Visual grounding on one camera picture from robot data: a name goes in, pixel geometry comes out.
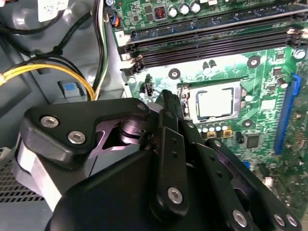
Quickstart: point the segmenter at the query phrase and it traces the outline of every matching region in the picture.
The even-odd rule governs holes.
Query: black wire
[[[78,21],[68,30],[68,32],[66,33],[66,35],[63,37],[62,41],[59,43],[58,46],[55,46],[53,48],[53,51],[51,53],[57,53],[57,51],[61,51],[63,50],[63,48],[67,45],[68,41],[70,40],[70,38],[72,37],[72,35],[74,34],[74,32],[82,25],[85,23],[85,21],[87,21],[89,18],[91,18],[91,14],[90,12],[86,13],[84,16],[82,16],[81,18],[78,19]]]
[[[14,35],[37,34],[39,32],[46,30],[47,28],[51,27],[53,24],[58,22],[62,18],[63,14],[64,14],[64,11],[59,11],[58,15],[54,19],[52,19],[47,25],[42,26],[40,28],[31,29],[31,30],[20,30],[20,29],[6,26],[3,23],[0,23],[0,32],[7,33],[7,34],[14,34]]]
[[[57,54],[62,55],[63,48],[66,46],[72,35],[75,33],[75,31],[84,24],[89,18],[91,18],[90,12],[86,13],[84,16],[78,19],[78,21],[68,30],[66,35],[63,37],[62,41],[59,43],[58,46],[55,46],[53,48],[53,51],[44,53],[44,54],[36,54],[36,56],[44,56],[46,54]],[[20,45],[18,42],[16,42],[10,35],[3,35],[4,38],[10,43],[18,52],[21,54],[30,57],[31,53],[26,48],[24,48],[22,45]]]
[[[74,72],[76,72],[77,74],[79,74],[81,77],[84,78],[83,74],[81,73],[81,71],[78,69],[78,67],[75,66],[75,64],[72,63],[72,61],[70,61],[69,59],[67,58],[64,58],[62,56],[59,56],[59,55],[56,55],[56,54],[46,54],[46,55],[43,55],[43,56],[40,56],[40,57],[36,57],[36,58],[33,58],[32,60],[39,60],[41,58],[53,58],[53,59],[60,59],[64,62],[67,62],[71,67],[72,69],[71,70],[74,70]]]
[[[103,56],[104,54],[104,46],[103,46],[103,39],[102,35],[100,32],[100,27],[99,27],[99,12],[98,8],[100,5],[100,0],[95,0],[94,7],[93,7],[93,26],[94,26],[94,31],[98,43],[98,48],[99,48],[99,64],[98,64],[98,70],[95,76],[95,80],[93,82],[93,90],[96,91],[99,83],[102,78],[102,73],[103,73],[103,59],[105,58]]]

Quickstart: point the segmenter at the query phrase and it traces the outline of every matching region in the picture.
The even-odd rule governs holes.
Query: yellow wire
[[[28,64],[28,65],[20,66],[20,67],[14,68],[12,70],[9,70],[9,71],[3,73],[2,76],[3,76],[4,80],[0,81],[0,86],[3,83],[5,83],[6,81],[9,81],[10,79],[14,78],[15,76],[21,75],[21,74],[28,72],[28,71],[33,71],[33,70],[37,70],[37,69],[41,69],[41,68],[52,68],[52,69],[56,69],[56,70],[59,70],[59,71],[63,71],[65,73],[71,75],[72,77],[77,79],[85,87],[85,89],[88,91],[88,93],[90,95],[90,99],[91,100],[95,99],[95,93],[94,93],[92,86],[89,83],[87,83],[87,81],[84,80],[79,74],[73,72],[72,70],[70,70],[66,67],[53,65],[53,64]]]

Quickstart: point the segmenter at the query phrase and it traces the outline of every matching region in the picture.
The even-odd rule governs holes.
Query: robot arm
[[[53,211],[46,230],[301,230],[228,147],[204,143],[176,95],[164,90],[148,106],[127,98],[26,112],[14,172]],[[85,176],[87,159],[131,143],[140,150]]]

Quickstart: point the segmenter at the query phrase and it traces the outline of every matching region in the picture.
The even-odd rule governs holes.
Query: white wire
[[[108,52],[107,52],[107,47],[106,47],[106,33],[105,33],[105,27],[104,27],[104,21],[103,21],[103,7],[104,7],[104,0],[100,0],[100,4],[98,7],[98,17],[99,17],[98,20],[99,20],[100,34],[103,39],[104,61],[103,61],[102,77],[95,91],[95,100],[98,100],[103,81],[107,74],[107,67],[108,67]]]

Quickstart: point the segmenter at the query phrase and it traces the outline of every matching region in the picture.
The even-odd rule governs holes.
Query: label sticker
[[[38,21],[46,22],[58,14],[58,0],[38,0]]]
[[[68,0],[59,0],[58,1],[58,10],[63,11],[66,10],[68,6]]]

